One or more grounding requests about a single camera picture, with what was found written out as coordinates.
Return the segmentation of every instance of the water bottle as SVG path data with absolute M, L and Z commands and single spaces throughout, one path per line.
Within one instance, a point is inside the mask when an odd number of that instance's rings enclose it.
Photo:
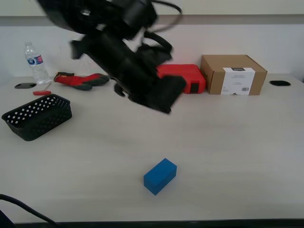
M 25 46 L 25 58 L 33 70 L 36 83 L 39 85 L 49 83 L 51 80 L 46 69 L 44 68 L 43 59 L 39 51 L 35 48 L 35 46 L 32 45 L 31 42 L 26 42 Z

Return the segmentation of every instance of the glove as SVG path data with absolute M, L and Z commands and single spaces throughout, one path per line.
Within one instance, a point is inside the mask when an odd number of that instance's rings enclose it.
M 75 76 L 75 74 L 58 72 L 54 78 L 54 82 L 59 82 L 65 85 L 69 85 L 79 90 L 91 90 L 93 86 L 102 86 L 106 84 L 110 78 L 102 74 L 92 74 L 87 77 Z

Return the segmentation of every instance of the black wire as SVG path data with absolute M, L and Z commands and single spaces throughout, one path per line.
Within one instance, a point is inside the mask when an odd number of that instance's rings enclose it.
M 162 1 L 162 0 L 152 0 L 152 2 L 172 7 L 174 9 L 176 9 L 180 14 L 177 16 L 177 18 L 170 25 L 165 26 L 163 28 L 159 28 L 159 29 L 153 30 L 153 31 L 149 31 L 150 33 L 167 31 L 167 30 L 173 28 L 174 26 L 176 26 L 180 22 L 180 20 L 182 19 L 182 9 L 180 7 L 178 7 L 177 5 L 169 3 L 169 2 L 166 2 L 166 1 Z
M 53 220 L 51 220 L 50 218 L 40 214 L 39 212 L 35 211 L 34 209 L 30 208 L 28 205 L 22 203 L 21 201 L 19 201 L 18 199 L 12 198 L 10 196 L 6 196 L 3 194 L 0 194 L 0 200 L 4 200 L 10 203 L 13 203 L 19 207 L 21 207 L 22 209 L 26 210 L 27 212 L 31 213 L 32 215 L 37 216 L 38 218 L 48 222 L 49 224 L 51 224 L 52 226 L 56 227 L 56 228 L 63 228 L 63 226 L 57 224 L 56 222 L 54 222 Z

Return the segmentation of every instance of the perforated basket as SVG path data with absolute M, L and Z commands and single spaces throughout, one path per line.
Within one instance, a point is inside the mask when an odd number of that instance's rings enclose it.
M 25 141 L 32 141 L 72 117 L 70 101 L 50 94 L 2 116 L 10 129 Z

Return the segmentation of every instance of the blue block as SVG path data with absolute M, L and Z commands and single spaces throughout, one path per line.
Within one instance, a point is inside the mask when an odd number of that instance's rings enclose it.
M 165 158 L 144 175 L 143 184 L 156 195 L 176 176 L 176 170 L 177 166 Z

